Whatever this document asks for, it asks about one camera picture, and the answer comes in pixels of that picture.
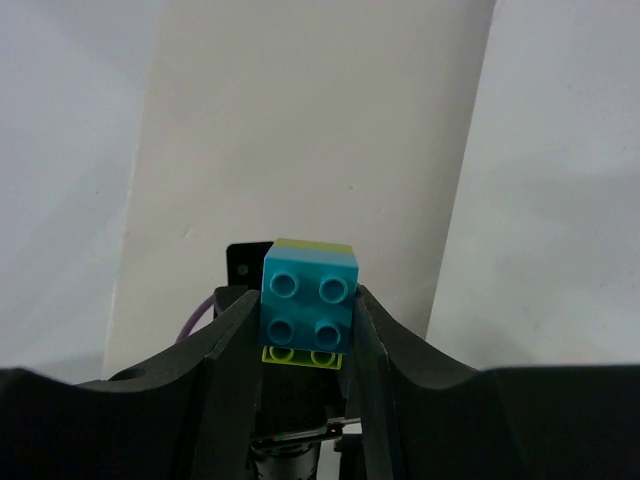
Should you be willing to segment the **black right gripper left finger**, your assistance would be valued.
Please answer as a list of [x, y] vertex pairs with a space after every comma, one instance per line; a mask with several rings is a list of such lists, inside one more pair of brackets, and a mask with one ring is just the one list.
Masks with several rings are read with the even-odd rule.
[[260, 296], [108, 380], [1, 373], [5, 479], [243, 479], [260, 372]]

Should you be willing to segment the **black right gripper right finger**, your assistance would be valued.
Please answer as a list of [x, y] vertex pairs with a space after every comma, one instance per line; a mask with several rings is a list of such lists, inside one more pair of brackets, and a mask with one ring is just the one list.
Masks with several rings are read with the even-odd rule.
[[635, 479], [635, 365], [471, 368], [365, 288], [353, 311], [371, 479]]

